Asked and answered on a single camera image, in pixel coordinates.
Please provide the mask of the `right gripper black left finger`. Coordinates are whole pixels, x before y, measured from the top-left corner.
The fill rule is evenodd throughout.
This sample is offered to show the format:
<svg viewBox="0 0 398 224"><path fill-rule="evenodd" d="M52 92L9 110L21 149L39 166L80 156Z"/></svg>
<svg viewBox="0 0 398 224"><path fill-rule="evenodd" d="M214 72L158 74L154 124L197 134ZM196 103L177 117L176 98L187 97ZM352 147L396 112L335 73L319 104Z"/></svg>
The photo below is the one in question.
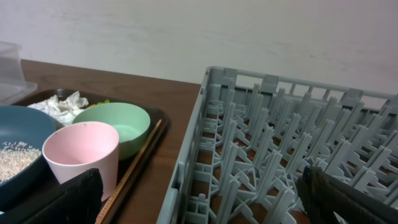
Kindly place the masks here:
<svg viewBox="0 0 398 224"><path fill-rule="evenodd" d="M92 168L4 212L1 224L94 223L101 210L102 196L100 171Z"/></svg>

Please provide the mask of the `dark blue plate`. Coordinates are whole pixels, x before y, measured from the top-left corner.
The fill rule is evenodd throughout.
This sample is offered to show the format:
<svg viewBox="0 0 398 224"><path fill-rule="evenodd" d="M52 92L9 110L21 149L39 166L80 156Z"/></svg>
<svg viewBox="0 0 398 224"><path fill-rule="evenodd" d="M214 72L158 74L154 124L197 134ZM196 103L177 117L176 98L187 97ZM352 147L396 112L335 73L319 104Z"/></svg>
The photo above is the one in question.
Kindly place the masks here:
<svg viewBox="0 0 398 224"><path fill-rule="evenodd" d="M26 106L1 106L1 144L23 141L39 149L56 130L49 115ZM41 155L16 176L1 183L1 210L11 208L44 173L47 163Z"/></svg>

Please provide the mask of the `pile of rice grains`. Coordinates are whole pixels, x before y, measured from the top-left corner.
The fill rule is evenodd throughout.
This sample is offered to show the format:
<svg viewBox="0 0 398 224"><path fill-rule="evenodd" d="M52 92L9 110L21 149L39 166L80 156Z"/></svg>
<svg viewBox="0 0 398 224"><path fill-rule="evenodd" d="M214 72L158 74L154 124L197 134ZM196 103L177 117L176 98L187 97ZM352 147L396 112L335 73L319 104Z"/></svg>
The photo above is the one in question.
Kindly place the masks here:
<svg viewBox="0 0 398 224"><path fill-rule="evenodd" d="M1 183L5 183L41 156L41 151L26 142L1 144Z"/></svg>

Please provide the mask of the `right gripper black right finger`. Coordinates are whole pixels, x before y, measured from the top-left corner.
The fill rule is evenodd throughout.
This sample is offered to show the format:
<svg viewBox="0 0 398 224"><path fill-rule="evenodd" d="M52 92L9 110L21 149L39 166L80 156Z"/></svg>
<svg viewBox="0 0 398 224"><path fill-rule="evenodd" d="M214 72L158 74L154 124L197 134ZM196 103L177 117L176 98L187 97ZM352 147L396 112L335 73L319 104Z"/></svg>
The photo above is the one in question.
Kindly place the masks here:
<svg viewBox="0 0 398 224"><path fill-rule="evenodd" d="M397 224L397 210L307 166L296 181L298 196L311 223Z"/></svg>

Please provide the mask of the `white tissue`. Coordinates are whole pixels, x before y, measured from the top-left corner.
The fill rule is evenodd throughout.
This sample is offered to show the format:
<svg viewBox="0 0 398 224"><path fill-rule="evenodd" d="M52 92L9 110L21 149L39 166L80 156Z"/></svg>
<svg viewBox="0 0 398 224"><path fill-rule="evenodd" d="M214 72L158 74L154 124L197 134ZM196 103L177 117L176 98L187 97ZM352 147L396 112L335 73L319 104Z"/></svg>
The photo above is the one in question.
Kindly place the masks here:
<svg viewBox="0 0 398 224"><path fill-rule="evenodd" d="M80 92L76 91L65 100L59 100L57 95L53 95L28 107L44 112L62 125L68 126L88 105L88 99L81 97Z"/></svg>

